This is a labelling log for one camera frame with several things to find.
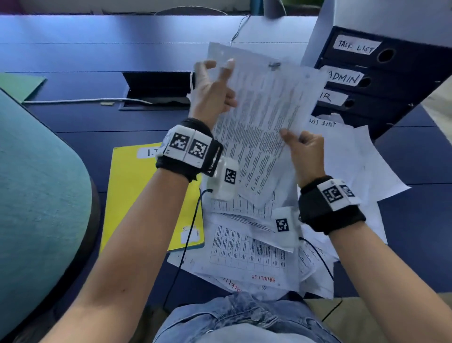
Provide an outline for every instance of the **paper clip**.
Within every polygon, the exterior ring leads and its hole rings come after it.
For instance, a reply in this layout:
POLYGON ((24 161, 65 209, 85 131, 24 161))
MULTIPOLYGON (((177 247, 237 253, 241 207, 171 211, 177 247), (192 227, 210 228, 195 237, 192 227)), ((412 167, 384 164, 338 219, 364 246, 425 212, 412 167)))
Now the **paper clip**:
POLYGON ((272 71, 275 71, 281 66, 281 62, 269 63, 268 66, 272 68, 272 71))

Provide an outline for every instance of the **teal chair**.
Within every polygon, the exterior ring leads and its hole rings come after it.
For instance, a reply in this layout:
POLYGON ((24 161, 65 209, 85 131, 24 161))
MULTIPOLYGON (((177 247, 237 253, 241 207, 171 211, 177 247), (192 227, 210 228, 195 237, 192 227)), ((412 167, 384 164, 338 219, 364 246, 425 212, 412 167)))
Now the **teal chair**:
POLYGON ((99 218, 80 157, 0 89, 0 340, 63 296, 94 249, 99 218))

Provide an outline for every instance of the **black cable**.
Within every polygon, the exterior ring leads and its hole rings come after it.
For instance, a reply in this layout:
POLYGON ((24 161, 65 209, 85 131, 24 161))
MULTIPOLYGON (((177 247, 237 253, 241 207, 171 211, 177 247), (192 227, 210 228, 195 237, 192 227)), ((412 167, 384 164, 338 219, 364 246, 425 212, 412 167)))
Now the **black cable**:
POLYGON ((165 301, 163 303, 163 309, 165 309, 166 302, 168 301, 170 293, 174 287, 174 284, 176 283, 177 276, 179 275, 179 272, 182 269, 182 263, 184 262, 185 253, 187 251, 188 243, 190 242, 190 235, 192 234, 193 226, 195 225, 196 213, 198 213, 199 203, 201 202, 202 195, 206 192, 212 193, 213 190, 206 189, 206 190, 202 191, 202 193, 200 194, 200 196, 198 198, 198 202, 196 203, 196 208, 195 208, 195 214, 193 215, 192 225, 190 226, 190 231, 188 232, 187 242, 185 243, 184 252, 182 253, 182 258, 180 259, 180 264, 179 264, 179 267, 177 268, 176 276, 174 277, 173 283, 171 284, 171 287, 169 288, 169 291, 166 294, 165 301))
MULTIPOLYGON (((326 262, 324 261, 323 257, 320 255, 319 251, 318 251, 318 250, 312 245, 312 243, 309 242, 307 239, 305 239, 305 238, 303 238, 303 237, 300 237, 300 240, 305 241, 306 243, 308 243, 308 244, 315 250, 315 252, 317 253, 317 255, 319 255, 319 257, 320 257, 320 260, 322 260, 322 262, 323 262, 323 264, 324 264, 326 270, 328 271, 328 274, 330 275, 331 279, 332 279, 333 282, 334 282, 333 273, 331 272, 331 270, 330 270, 330 269, 328 268, 328 266, 326 265, 326 262)), ((333 311, 334 311, 336 308, 339 307, 340 304, 342 304, 343 301, 344 301, 344 300, 342 299, 342 297, 340 297, 340 302, 339 302, 335 307, 333 307, 333 309, 332 309, 330 312, 328 312, 328 314, 322 319, 322 323, 330 316, 330 314, 333 313, 333 311)))

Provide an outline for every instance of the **hand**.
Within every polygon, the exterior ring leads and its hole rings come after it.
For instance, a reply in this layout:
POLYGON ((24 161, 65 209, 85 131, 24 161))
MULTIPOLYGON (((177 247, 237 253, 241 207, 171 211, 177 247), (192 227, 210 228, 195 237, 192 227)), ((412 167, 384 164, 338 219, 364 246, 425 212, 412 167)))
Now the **hand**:
POLYGON ((230 59, 226 66, 221 68, 218 80, 212 82, 207 69, 215 68, 216 65, 217 62, 210 60, 195 64, 196 87, 191 94, 192 104, 188 115, 204 122, 210 130, 213 129, 220 113, 229 111, 231 107, 237 107, 235 92, 227 86, 235 61, 230 59))
POLYGON ((303 131, 298 138, 287 129, 281 129, 279 134, 290 148, 297 183, 301 188, 326 175, 322 136, 303 131))

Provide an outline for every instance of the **chair backrest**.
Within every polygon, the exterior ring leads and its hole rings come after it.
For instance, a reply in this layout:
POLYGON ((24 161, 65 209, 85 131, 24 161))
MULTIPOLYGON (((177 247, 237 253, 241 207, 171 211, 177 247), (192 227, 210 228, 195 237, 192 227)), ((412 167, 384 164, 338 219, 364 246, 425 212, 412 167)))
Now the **chair backrest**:
POLYGON ((154 15, 227 15, 227 13, 209 7, 178 6, 156 12, 154 15))

